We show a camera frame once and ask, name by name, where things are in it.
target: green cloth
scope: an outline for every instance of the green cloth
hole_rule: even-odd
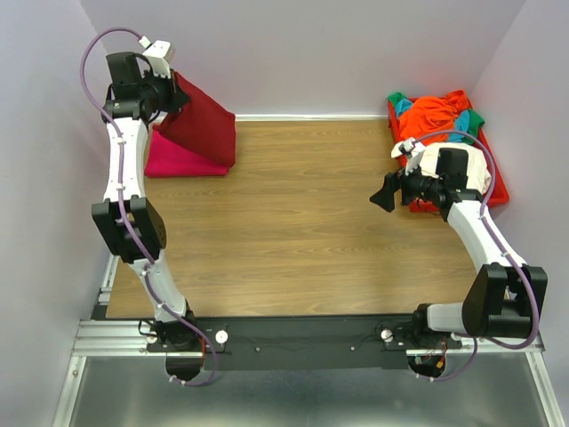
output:
[[[474,137],[478,137],[478,129],[484,124],[484,119],[478,115],[474,109],[469,109],[470,122],[469,129],[467,130]],[[466,142],[468,145],[472,145],[473,142],[469,140],[466,136],[462,137],[462,142]]]
[[[388,96],[388,101],[391,102],[391,105],[393,105],[393,108],[395,108],[395,106],[401,101],[406,99],[407,97],[405,95],[403,95],[401,92],[395,92],[392,93],[390,96]]]

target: orange cloth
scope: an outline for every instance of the orange cloth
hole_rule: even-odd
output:
[[[413,103],[399,118],[401,137],[419,138],[427,133],[454,128],[454,120],[469,107],[469,99],[464,91],[448,93],[444,98],[423,96]],[[427,138],[424,145],[433,142],[446,141],[448,135],[438,135]]]

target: blue cloth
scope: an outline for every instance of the blue cloth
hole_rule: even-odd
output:
[[[454,129],[457,131],[468,132],[470,124],[470,113],[467,109],[461,112],[461,114],[454,120]],[[457,133],[449,133],[449,142],[462,142],[462,135]]]
[[[397,103],[397,105],[395,106],[395,116],[397,117],[397,120],[401,117],[401,115],[403,113],[405,113],[411,106],[413,105],[412,102],[410,102],[409,100],[407,100],[406,98],[403,98],[400,102]]]

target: gray floor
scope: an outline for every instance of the gray floor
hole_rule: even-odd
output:
[[[467,356],[452,355],[449,368]],[[467,373],[428,383],[403,371],[223,373],[197,389],[168,383],[160,358],[89,358],[71,425],[542,426],[524,354],[479,354]]]

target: white cloth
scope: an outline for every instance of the white cloth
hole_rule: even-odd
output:
[[[391,156],[393,158],[401,156],[401,151],[399,151],[398,142],[391,150]],[[421,174],[425,176],[432,176],[438,178],[435,173],[437,169],[438,151],[440,149],[465,149],[469,153],[469,165],[467,167],[467,176],[469,177],[466,188],[467,189],[477,189],[480,194],[485,194],[490,187],[490,181],[492,177],[487,169],[486,159],[484,153],[477,149],[476,147],[471,147],[463,142],[433,142],[429,144],[423,153],[423,158],[419,163],[421,167]]]

